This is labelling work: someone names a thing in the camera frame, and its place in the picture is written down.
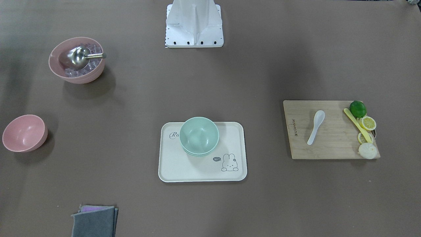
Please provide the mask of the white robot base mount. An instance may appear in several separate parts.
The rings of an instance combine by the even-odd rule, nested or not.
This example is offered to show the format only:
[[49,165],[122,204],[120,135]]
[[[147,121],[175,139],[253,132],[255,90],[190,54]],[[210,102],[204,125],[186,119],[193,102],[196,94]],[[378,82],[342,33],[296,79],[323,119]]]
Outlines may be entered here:
[[167,48],[223,47],[220,5],[213,0],[175,0],[166,8]]

